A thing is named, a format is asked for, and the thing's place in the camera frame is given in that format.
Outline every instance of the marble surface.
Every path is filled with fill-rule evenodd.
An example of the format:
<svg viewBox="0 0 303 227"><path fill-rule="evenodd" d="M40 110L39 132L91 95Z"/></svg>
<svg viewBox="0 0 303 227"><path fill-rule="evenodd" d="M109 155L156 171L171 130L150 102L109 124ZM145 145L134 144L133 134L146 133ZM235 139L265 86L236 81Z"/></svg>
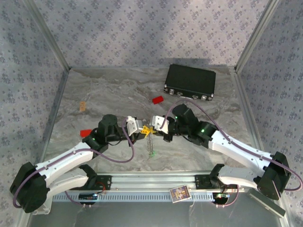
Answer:
<svg viewBox="0 0 303 227"><path fill-rule="evenodd" d="M235 96L229 69L210 69L217 73L214 99L199 103L231 136L249 144L249 136ZM147 119L164 115L179 98L163 93L168 68L141 69L84 69L71 70L64 90L53 133L45 158L50 159L65 152L81 141L80 130L92 129L105 114L114 114L121 124L128 115ZM152 99L162 95L164 102L154 105ZM80 101L86 102L86 111L80 112ZM188 104L198 119L208 120L197 108ZM211 170L217 163L242 165L210 149L196 146L182 137L171 143L153 136L156 155L149 158L147 140L135 143L135 157L126 164L116 164L101 157L89 162L96 172L110 171L161 171L161 170ZM109 147L105 155L125 160L131 156L127 142Z"/></svg>

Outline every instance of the sticker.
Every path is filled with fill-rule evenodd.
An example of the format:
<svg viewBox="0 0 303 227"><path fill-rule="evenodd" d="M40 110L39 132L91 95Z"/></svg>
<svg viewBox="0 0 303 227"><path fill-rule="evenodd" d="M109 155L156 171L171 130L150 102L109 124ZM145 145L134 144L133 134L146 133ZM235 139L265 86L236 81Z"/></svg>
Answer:
<svg viewBox="0 0 303 227"><path fill-rule="evenodd" d="M173 203L188 200L191 198L187 185L170 189L169 192Z"/></svg>
<svg viewBox="0 0 303 227"><path fill-rule="evenodd" d="M85 111L85 102L84 101L81 101L80 102L80 111Z"/></svg>

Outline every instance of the patterned wall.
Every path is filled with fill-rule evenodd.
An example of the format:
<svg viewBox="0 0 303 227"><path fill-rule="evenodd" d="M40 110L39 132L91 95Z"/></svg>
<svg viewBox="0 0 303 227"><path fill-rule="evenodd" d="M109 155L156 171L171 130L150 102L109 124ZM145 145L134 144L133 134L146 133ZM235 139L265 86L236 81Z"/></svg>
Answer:
<svg viewBox="0 0 303 227"><path fill-rule="evenodd" d="M35 0L71 67L235 65L268 0Z"/></svg>
<svg viewBox="0 0 303 227"><path fill-rule="evenodd" d="M0 1L0 227L18 211L9 187L19 167L40 158L63 69L23 2Z"/></svg>
<svg viewBox="0 0 303 227"><path fill-rule="evenodd" d="M268 151L288 156L303 177L303 2L282 0L241 77ZM298 182L291 180L290 187ZM287 192L303 226L303 192Z"/></svg>

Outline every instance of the small red block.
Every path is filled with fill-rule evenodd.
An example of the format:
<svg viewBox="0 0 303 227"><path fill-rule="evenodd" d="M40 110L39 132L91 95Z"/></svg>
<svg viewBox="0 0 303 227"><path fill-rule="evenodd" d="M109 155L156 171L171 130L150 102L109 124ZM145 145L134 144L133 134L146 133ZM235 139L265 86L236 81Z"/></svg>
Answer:
<svg viewBox="0 0 303 227"><path fill-rule="evenodd" d="M156 98L153 98L153 99L152 99L152 102L153 102L154 104L161 103L161 102L163 102L163 101L164 101L164 98L163 98L162 96L159 96L159 97L156 97Z"/></svg>
<svg viewBox="0 0 303 227"><path fill-rule="evenodd" d="M80 131L80 136L83 137L83 138L87 137L87 136L90 135L91 131L92 131L91 129L81 130Z"/></svg>

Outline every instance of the black box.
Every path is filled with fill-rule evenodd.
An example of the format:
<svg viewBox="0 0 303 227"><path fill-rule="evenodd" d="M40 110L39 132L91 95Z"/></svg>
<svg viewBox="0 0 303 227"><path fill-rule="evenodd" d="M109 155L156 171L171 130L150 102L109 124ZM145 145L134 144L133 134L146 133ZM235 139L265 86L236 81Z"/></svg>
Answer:
<svg viewBox="0 0 303 227"><path fill-rule="evenodd" d="M172 64L166 77L164 92L192 99L212 100L216 73Z"/></svg>

